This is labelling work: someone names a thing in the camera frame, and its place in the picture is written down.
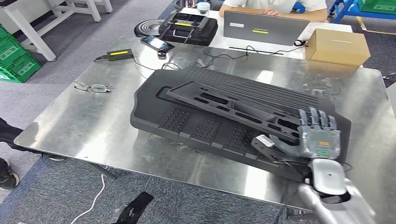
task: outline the power adapter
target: power adapter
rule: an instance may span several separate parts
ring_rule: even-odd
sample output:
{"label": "power adapter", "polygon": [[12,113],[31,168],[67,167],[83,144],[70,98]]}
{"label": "power adapter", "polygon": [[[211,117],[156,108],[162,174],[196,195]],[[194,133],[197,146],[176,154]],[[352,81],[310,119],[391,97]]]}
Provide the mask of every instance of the power adapter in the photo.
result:
{"label": "power adapter", "polygon": [[113,62],[113,61],[118,61],[118,60],[123,60],[123,59],[129,59],[129,58],[133,58],[133,57],[134,57],[134,54],[132,53],[132,49],[124,49],[124,50],[109,51],[109,52],[107,52],[106,55],[97,57],[95,59],[95,61],[107,59],[107,60]]}

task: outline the person's arm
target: person's arm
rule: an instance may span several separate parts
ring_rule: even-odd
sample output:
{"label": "person's arm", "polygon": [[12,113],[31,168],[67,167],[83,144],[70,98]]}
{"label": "person's arm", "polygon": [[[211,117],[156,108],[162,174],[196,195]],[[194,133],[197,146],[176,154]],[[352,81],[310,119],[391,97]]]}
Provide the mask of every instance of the person's arm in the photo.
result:
{"label": "person's arm", "polygon": [[327,19],[327,9],[320,9],[312,12],[305,12],[303,14],[279,14],[278,16],[309,20],[311,22],[325,22]]}
{"label": "person's arm", "polygon": [[224,5],[220,9],[220,17],[224,17],[224,11],[236,11],[236,12],[243,12],[243,13],[254,13],[254,14],[264,14],[263,9],[254,9],[254,8],[245,8],[245,7],[231,7]]}

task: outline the white shirt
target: white shirt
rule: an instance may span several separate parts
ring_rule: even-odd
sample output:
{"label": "white shirt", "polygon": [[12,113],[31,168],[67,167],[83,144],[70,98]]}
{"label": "white shirt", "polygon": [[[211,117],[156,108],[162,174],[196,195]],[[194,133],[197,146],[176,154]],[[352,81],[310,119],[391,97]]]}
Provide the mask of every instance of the white shirt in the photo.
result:
{"label": "white shirt", "polygon": [[307,12],[327,8],[325,0],[225,0],[224,4],[230,7],[271,8],[280,13],[290,13],[296,1],[301,2]]}

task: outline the cardboard box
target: cardboard box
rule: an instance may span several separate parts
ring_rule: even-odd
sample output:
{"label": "cardboard box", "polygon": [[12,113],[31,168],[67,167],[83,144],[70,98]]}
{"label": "cardboard box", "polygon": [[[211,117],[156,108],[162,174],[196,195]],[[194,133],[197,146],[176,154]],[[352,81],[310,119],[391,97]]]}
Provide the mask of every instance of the cardboard box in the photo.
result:
{"label": "cardboard box", "polygon": [[363,34],[315,29],[305,48],[305,59],[359,67],[370,52]]}

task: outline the white cable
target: white cable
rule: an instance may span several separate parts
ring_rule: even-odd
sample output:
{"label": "white cable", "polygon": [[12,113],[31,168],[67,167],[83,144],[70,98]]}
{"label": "white cable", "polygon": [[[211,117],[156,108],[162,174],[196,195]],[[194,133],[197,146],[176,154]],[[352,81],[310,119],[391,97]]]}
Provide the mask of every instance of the white cable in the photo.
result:
{"label": "white cable", "polygon": [[79,216],[77,216],[70,224],[74,224],[74,223],[77,221],[77,219],[79,219],[81,216],[85,215],[86,213],[90,212],[90,211],[93,209],[93,207],[95,206],[96,199],[98,199],[99,195],[103,192],[103,190],[105,189],[105,186],[106,186],[106,185],[105,185],[104,175],[102,174],[101,176],[102,176],[102,184],[103,184],[103,187],[102,187],[102,189],[99,191],[99,193],[96,195],[96,197],[94,198],[94,200],[93,200],[93,202],[92,202],[92,205],[91,205],[90,209],[88,209],[87,211],[81,213],[81,214],[80,214]]}

